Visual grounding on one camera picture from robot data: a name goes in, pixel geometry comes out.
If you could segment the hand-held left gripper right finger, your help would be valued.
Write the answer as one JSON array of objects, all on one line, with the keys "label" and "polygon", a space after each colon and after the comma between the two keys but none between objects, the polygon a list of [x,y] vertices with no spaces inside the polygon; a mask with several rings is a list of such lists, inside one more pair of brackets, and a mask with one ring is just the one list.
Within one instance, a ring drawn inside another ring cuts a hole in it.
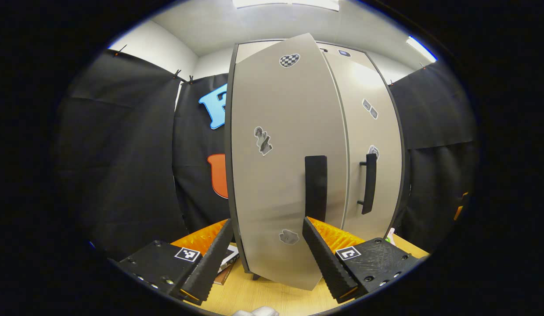
[{"label": "hand-held left gripper right finger", "polygon": [[338,303],[376,292],[421,262],[381,237],[364,241],[310,217],[303,220],[303,236]]}]

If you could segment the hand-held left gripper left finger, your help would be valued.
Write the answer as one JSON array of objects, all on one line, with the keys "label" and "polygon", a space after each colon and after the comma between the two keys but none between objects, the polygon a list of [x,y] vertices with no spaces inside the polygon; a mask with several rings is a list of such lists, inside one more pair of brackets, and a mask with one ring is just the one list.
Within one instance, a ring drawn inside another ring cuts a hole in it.
[{"label": "hand-held left gripper left finger", "polygon": [[173,243],[152,241],[115,266],[161,295],[202,303],[226,258],[232,235],[231,220],[222,220]]}]

